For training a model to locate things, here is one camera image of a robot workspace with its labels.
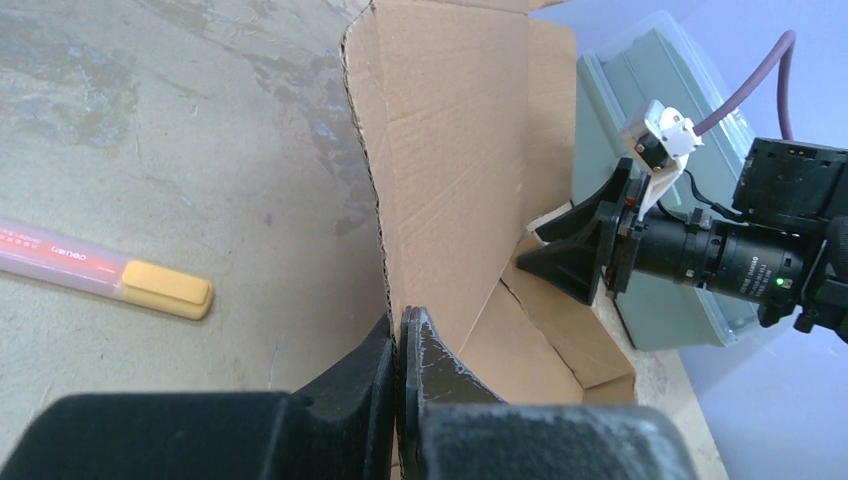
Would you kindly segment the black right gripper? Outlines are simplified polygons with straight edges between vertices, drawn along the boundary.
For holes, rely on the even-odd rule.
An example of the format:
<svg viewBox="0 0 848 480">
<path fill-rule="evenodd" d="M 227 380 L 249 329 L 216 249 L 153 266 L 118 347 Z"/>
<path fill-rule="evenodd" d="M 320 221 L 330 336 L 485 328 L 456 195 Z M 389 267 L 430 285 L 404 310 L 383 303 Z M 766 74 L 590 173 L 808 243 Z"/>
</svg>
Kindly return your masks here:
<svg viewBox="0 0 848 480">
<path fill-rule="evenodd" d="M 640 221 L 634 199 L 623 195 L 632 166 L 622 157 L 592 196 L 534 227 L 543 245 L 520 254 L 517 267 L 587 306 L 601 272 L 614 295 L 641 273 L 765 308 L 801 302 L 828 220 L 776 215 L 766 225 L 741 225 L 697 209 L 686 221 L 657 210 Z"/>
</svg>

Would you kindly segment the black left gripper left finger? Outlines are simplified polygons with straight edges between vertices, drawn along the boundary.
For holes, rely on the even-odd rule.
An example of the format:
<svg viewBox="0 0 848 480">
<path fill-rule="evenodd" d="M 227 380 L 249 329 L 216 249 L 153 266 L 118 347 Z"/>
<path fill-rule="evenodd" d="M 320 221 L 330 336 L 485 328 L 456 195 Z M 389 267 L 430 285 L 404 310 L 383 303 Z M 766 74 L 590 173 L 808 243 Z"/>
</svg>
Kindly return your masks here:
<svg viewBox="0 0 848 480">
<path fill-rule="evenodd" d="M 295 392 L 80 394 L 27 428 L 5 479 L 386 479 L 394 428 L 387 318 Z"/>
</svg>

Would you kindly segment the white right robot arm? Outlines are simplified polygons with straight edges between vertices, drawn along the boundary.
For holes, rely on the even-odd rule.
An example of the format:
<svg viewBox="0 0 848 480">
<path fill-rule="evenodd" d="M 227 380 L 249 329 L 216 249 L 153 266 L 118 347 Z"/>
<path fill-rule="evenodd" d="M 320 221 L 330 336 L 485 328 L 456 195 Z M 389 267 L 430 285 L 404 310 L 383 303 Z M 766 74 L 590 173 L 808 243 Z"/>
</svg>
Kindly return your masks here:
<svg viewBox="0 0 848 480">
<path fill-rule="evenodd" d="M 626 291 L 634 272 L 751 302 L 763 327 L 795 316 L 847 335 L 847 153 L 757 138 L 730 207 L 702 200 L 684 217 L 646 213 L 648 177 L 622 158 L 591 197 L 542 224 L 519 269 L 588 305 L 599 284 Z"/>
</svg>

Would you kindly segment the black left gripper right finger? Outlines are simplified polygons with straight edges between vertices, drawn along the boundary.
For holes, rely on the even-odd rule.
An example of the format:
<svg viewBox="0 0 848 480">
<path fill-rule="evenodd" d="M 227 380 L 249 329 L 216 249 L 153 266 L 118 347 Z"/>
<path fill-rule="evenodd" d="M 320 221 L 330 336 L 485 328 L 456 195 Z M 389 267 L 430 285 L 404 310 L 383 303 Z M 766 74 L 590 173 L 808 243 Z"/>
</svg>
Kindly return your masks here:
<svg viewBox="0 0 848 480">
<path fill-rule="evenodd" d="M 684 439 L 642 406 L 513 405 L 453 354 L 424 307 L 398 341 L 405 479 L 693 479 Z"/>
</svg>

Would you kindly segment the brown cardboard box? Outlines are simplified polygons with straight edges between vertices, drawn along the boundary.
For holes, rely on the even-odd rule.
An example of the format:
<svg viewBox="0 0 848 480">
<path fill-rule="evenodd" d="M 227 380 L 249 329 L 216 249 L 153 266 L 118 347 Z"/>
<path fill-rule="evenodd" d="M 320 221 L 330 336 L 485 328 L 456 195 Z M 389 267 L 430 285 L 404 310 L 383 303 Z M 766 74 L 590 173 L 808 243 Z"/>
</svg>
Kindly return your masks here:
<svg viewBox="0 0 848 480">
<path fill-rule="evenodd" d="M 343 42 L 376 195 L 392 333 L 426 308 L 441 340 L 513 405 L 636 406 L 603 322 L 517 257 L 572 197 L 576 37 L 539 1 L 372 1 Z"/>
</svg>

